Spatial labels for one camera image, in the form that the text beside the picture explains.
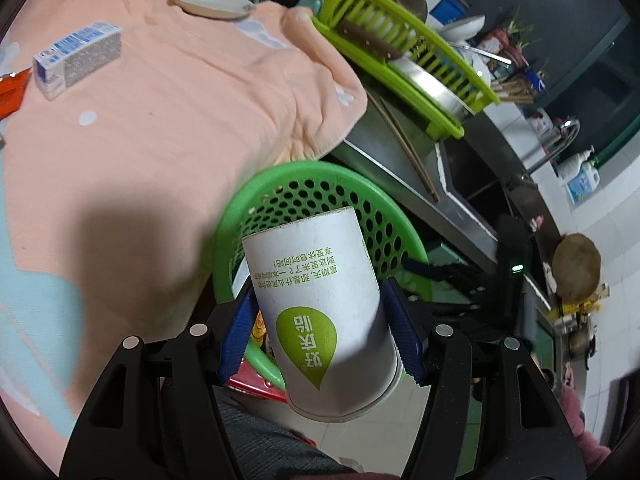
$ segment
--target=orange object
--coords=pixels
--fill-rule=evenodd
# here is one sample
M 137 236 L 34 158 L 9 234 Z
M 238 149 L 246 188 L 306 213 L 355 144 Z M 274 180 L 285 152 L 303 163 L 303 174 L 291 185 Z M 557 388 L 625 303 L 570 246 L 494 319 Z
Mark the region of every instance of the orange object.
M 14 113 L 22 104 L 31 69 L 0 75 L 0 120 Z
M 255 318 L 254 327 L 251 330 L 251 339 L 255 341 L 258 346 L 262 346 L 264 341 L 264 335 L 267 333 L 267 327 L 264 325 L 262 319 L 262 313 L 258 312 L 258 317 Z

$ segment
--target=blue gripper pad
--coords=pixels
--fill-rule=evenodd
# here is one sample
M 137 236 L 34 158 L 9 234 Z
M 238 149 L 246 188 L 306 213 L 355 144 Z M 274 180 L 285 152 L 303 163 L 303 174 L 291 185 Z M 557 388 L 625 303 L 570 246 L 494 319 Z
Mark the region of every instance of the blue gripper pad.
M 258 300 L 252 286 L 244 286 L 235 303 L 236 312 L 220 343 L 218 379 L 222 384 L 238 373 L 255 318 L 258 316 Z
M 380 288 L 386 322 L 400 352 L 404 370 L 415 379 L 417 384 L 426 386 L 427 371 L 422 360 L 422 341 L 399 296 L 399 287 L 397 284 L 394 286 L 391 280 L 395 281 L 394 278 L 385 280 Z

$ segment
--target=stainless steel countertop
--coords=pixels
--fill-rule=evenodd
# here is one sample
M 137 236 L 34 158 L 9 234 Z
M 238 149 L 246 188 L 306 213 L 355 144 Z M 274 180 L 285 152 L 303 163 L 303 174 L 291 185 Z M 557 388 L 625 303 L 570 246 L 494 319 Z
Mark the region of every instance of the stainless steel countertop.
M 362 82 L 390 105 L 434 181 L 440 201 L 431 199 L 394 134 L 372 106 L 332 155 L 378 184 L 468 261 L 487 272 L 494 271 L 496 234 L 453 189 L 442 142 L 431 140 L 424 133 L 424 120 L 382 85 L 367 75 L 362 75 Z M 530 276 L 526 276 L 525 292 L 536 298 L 541 316 L 551 310 L 546 293 Z

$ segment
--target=green plastic basket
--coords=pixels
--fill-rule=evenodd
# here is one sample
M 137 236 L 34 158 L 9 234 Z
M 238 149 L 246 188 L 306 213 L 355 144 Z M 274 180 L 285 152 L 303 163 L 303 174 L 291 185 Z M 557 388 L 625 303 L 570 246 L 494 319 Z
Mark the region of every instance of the green plastic basket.
M 213 283 L 216 301 L 233 299 L 232 283 L 244 258 L 242 238 L 326 211 L 352 206 L 379 280 L 395 276 L 425 300 L 430 282 L 412 282 L 400 261 L 427 261 L 422 241 L 409 219 L 384 191 L 361 175 L 327 162 L 290 162 L 254 176 L 226 207 L 215 235 Z M 284 389 L 278 367 L 249 341 L 244 354 L 267 381 Z
M 357 46 L 335 31 L 342 20 L 359 25 L 423 67 L 462 99 L 474 113 L 499 97 L 462 57 L 438 34 L 392 0 L 324 0 L 314 25 L 344 56 L 404 99 L 429 120 L 427 134 L 434 140 L 461 138 L 463 127 L 413 86 L 385 60 Z

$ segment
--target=silver screw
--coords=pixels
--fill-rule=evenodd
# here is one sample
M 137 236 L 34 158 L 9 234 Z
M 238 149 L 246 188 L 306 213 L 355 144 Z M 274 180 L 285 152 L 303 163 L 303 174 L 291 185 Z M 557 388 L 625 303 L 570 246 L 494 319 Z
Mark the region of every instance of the silver screw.
M 196 323 L 189 329 L 189 333 L 193 336 L 201 336 L 207 333 L 208 327 L 204 323 Z
M 453 334 L 453 329 L 449 325 L 441 324 L 436 327 L 436 334 L 450 337 Z
M 134 335 L 130 335 L 122 342 L 122 346 L 124 346 L 124 348 L 126 348 L 127 350 L 131 350 L 132 348 L 135 348 L 136 346 L 138 346 L 139 342 L 140 342 L 140 339 L 138 339 Z
M 514 337 L 508 337 L 504 340 L 504 345 L 509 349 L 509 350 L 517 350 L 518 348 L 520 348 L 520 342 L 514 338 Z

